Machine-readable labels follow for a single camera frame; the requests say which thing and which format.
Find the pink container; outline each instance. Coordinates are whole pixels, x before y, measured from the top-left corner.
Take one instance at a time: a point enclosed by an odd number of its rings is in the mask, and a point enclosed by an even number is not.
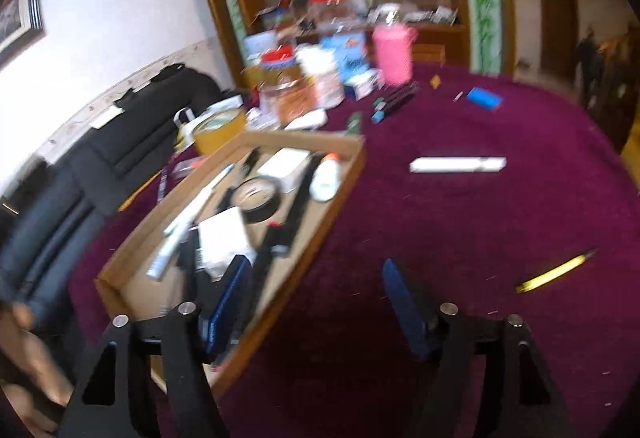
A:
[[[373,43],[385,84],[399,86],[414,76],[411,46],[417,38],[418,31],[403,24],[376,26]]]

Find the white stick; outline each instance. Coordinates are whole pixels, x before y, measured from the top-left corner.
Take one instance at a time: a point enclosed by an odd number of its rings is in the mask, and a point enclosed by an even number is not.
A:
[[[411,173],[497,173],[504,157],[422,157],[409,164]]]

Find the screw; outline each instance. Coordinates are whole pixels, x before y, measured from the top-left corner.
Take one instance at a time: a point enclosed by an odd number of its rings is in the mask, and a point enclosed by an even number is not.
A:
[[[127,323],[129,322],[129,318],[122,314],[122,315],[116,315],[116,317],[113,318],[113,325],[116,328],[122,328],[123,326],[125,326]]]
[[[516,328],[520,328],[524,324],[524,321],[522,320],[522,317],[520,317],[516,313],[512,313],[510,316],[508,316],[507,317],[507,322],[511,326],[515,326]]]
[[[446,315],[455,315],[458,313],[458,305],[453,303],[442,303],[440,305],[440,311]]]
[[[178,312],[180,312],[182,315],[189,315],[190,313],[193,313],[195,309],[196,304],[192,303],[191,301],[187,301],[186,303],[182,303],[180,306],[178,306]]]

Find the yellow pencil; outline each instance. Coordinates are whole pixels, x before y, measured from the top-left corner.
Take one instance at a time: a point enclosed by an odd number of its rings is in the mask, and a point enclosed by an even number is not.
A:
[[[542,285],[546,285],[549,281],[553,281],[554,279],[557,279],[558,277],[560,277],[562,274],[566,274],[567,272],[572,271],[576,267],[579,267],[581,264],[587,261],[587,259],[591,258],[591,256],[593,256],[597,251],[598,251],[597,249],[593,249],[592,251],[581,254],[580,256],[577,256],[574,259],[570,259],[569,261],[567,261],[566,263],[563,263],[562,265],[558,265],[556,268],[551,269],[550,271],[545,272],[544,274],[540,274],[532,279],[529,279],[528,281],[525,281],[524,283],[517,285],[516,291],[518,293],[525,293],[530,290],[533,290],[534,288],[541,287]]]

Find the wooden tray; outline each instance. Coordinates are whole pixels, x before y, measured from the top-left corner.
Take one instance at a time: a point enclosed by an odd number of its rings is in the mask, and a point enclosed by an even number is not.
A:
[[[95,284],[107,312],[113,318],[126,314],[133,320],[152,319],[160,316],[162,305],[167,303],[176,282],[181,281],[175,265],[170,265],[160,282],[146,277],[145,272],[162,242],[162,231],[179,212],[229,163],[242,162],[254,147],[260,146],[262,156],[255,170],[271,155],[283,147],[295,147],[310,151],[338,153],[342,168],[342,184],[335,198],[321,204],[309,201],[300,231],[287,258],[276,258],[267,278],[262,297],[251,324],[241,342],[226,357],[221,368],[214,373],[205,366],[207,380],[216,395],[221,394],[241,373],[253,353],[265,338],[296,289],[300,278],[313,260],[318,248],[331,227],[338,211],[362,172],[365,161],[362,137],[333,135],[329,133],[289,133],[286,131],[244,131],[214,154],[170,192],[164,201],[153,209],[142,223],[129,235],[114,253],[96,278]],[[216,187],[199,220],[210,217],[227,187],[237,183],[239,166]],[[247,226],[254,248],[262,240],[269,221],[283,221],[289,212],[296,191],[284,195],[276,214],[260,224]],[[162,374],[161,357],[152,357],[152,376],[166,389]]]

